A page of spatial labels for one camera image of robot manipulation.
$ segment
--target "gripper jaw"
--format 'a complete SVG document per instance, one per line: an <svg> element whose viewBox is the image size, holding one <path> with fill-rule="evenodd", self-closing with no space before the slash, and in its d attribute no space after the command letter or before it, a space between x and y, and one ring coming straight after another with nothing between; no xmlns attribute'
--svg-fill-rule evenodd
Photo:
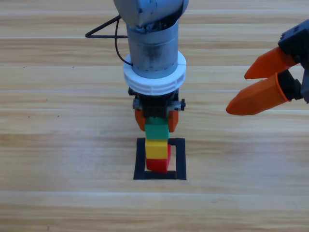
<svg viewBox="0 0 309 232"><path fill-rule="evenodd" d="M297 64L305 69L302 84L289 72ZM255 115L293 99L309 103L309 20L283 33L278 47L259 56L245 74L245 79L261 78L229 103L229 114Z"/></svg>

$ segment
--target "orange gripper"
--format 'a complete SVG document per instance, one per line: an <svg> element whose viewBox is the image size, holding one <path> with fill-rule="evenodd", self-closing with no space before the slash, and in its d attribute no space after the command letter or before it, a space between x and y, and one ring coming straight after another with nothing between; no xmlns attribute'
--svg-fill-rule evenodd
<svg viewBox="0 0 309 232"><path fill-rule="evenodd" d="M135 110L135 119L140 129L145 131L146 118L144 117L142 110Z"/></svg>
<svg viewBox="0 0 309 232"><path fill-rule="evenodd" d="M296 64L292 56L286 55L279 47L276 47L259 56L246 72L245 79L269 78Z"/></svg>
<svg viewBox="0 0 309 232"><path fill-rule="evenodd" d="M231 115L255 115L285 102L290 100L283 93L276 73L241 90L227 106L226 111Z"/></svg>

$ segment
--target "stacked blocks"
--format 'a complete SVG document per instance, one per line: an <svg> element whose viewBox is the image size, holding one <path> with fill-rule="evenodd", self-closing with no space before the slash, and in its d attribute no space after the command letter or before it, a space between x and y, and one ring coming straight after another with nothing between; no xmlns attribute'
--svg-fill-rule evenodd
<svg viewBox="0 0 309 232"><path fill-rule="evenodd" d="M166 174L168 172L171 145L168 144L170 133L178 124L178 111L171 111L166 118L143 116L142 110L135 110L135 119L146 134L146 168L150 171Z"/></svg>
<svg viewBox="0 0 309 232"><path fill-rule="evenodd" d="M170 161L169 124L167 119L150 117L146 120L146 167L148 170L167 173Z"/></svg>
<svg viewBox="0 0 309 232"><path fill-rule="evenodd" d="M168 145L167 159L146 159L146 168L157 173L168 173L169 162L171 157L171 145Z"/></svg>

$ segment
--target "table surface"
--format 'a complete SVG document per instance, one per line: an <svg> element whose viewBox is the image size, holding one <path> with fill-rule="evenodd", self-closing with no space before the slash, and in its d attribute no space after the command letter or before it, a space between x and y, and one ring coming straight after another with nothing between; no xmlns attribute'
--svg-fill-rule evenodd
<svg viewBox="0 0 309 232"><path fill-rule="evenodd" d="M308 232L308 106L225 111L308 7L191 0L179 31L187 108L172 134L186 139L187 181L135 181L144 133L122 62L113 40L84 37L117 15L113 1L0 1L0 231ZM301 81L302 67L291 73Z"/></svg>

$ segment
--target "black tape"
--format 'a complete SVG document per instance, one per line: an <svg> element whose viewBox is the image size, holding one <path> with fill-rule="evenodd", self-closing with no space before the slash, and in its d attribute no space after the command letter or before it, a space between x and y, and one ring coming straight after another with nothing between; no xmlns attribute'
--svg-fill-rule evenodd
<svg viewBox="0 0 309 232"><path fill-rule="evenodd" d="M185 139L172 138L168 140L169 145L176 147L176 170L168 171L167 174L145 171L145 141L145 138L137 139L134 180L187 180Z"/></svg>

